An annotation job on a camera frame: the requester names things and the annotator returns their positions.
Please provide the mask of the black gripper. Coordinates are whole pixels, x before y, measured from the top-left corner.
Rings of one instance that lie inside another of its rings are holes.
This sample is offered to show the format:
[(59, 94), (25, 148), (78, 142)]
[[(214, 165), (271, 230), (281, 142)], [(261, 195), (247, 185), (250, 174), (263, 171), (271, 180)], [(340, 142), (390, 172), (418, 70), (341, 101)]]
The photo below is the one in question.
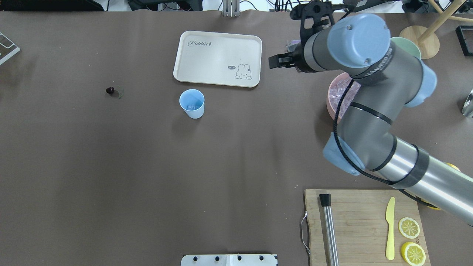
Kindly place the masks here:
[(308, 2), (295, 6), (289, 15), (292, 20), (301, 21), (300, 44), (292, 52), (270, 56), (269, 68), (296, 68), (305, 73), (326, 71), (314, 59), (314, 41), (321, 31), (335, 24), (333, 12), (343, 9), (343, 3), (331, 2)]

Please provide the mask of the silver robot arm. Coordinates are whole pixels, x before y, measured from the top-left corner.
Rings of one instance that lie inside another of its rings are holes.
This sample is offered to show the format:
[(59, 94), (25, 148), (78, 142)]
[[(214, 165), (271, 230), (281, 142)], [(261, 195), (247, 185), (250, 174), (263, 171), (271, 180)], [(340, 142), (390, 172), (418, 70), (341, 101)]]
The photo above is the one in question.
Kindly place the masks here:
[(301, 42), (293, 52), (271, 56), (270, 68), (346, 72), (360, 89), (342, 118), (334, 119), (325, 158), (472, 225), (472, 178), (389, 131), (403, 108), (432, 95), (435, 72), (398, 49), (380, 16), (361, 13), (334, 21), (333, 10), (343, 8), (319, 0), (295, 6), (289, 15), (301, 21)]

